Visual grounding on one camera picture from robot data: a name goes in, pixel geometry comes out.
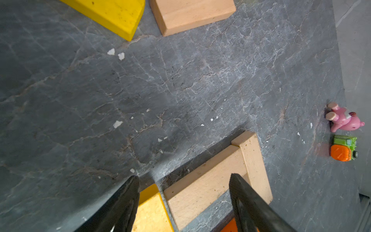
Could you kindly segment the orange-yellow block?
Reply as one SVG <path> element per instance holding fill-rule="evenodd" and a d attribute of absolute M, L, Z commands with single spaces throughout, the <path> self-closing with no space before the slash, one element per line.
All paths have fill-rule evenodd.
<path fill-rule="evenodd" d="M 152 184 L 140 192 L 132 232 L 174 232 L 156 184 Z"/>

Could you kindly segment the tan block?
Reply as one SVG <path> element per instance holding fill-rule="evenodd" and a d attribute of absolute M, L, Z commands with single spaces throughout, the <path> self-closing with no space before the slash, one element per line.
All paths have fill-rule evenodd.
<path fill-rule="evenodd" d="M 157 0 L 150 1 L 150 7 L 163 36 L 227 19 L 236 11 L 233 0 Z"/>
<path fill-rule="evenodd" d="M 267 204 L 270 204 L 273 195 L 257 134 L 252 131 L 245 131 L 233 139 L 231 144 L 241 149 L 246 167 L 244 180 Z"/>
<path fill-rule="evenodd" d="M 242 150 L 230 145 L 164 190 L 178 230 L 184 229 L 229 189 L 233 173 L 244 176 L 247 168 Z"/>

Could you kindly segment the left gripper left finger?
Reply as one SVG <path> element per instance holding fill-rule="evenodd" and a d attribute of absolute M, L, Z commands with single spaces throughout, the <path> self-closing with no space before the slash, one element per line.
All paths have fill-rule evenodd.
<path fill-rule="evenodd" d="M 131 176 L 77 232 L 130 232 L 135 221 L 140 179 Z"/>

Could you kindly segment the tan block top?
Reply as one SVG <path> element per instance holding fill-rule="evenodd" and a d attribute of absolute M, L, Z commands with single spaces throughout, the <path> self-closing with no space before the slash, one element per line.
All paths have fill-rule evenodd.
<path fill-rule="evenodd" d="M 233 0 L 157 0 L 150 1 L 150 7 L 163 36 L 227 19 L 236 11 Z"/>

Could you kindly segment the orange block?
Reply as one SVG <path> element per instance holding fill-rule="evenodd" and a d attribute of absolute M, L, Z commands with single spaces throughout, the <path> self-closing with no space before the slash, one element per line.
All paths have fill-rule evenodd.
<path fill-rule="evenodd" d="M 235 218 L 233 218 L 220 232 L 238 232 Z"/>

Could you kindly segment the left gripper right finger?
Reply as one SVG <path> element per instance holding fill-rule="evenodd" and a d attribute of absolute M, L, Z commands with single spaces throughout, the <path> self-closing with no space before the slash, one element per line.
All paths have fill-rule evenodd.
<path fill-rule="evenodd" d="M 231 174 L 229 190 L 239 232 L 296 231 L 239 174 Z"/>

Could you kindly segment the yellow block top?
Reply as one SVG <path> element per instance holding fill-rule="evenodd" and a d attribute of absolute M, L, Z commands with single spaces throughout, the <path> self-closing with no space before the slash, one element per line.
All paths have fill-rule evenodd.
<path fill-rule="evenodd" d="M 103 27 L 131 41 L 143 16 L 145 0 L 61 0 Z"/>

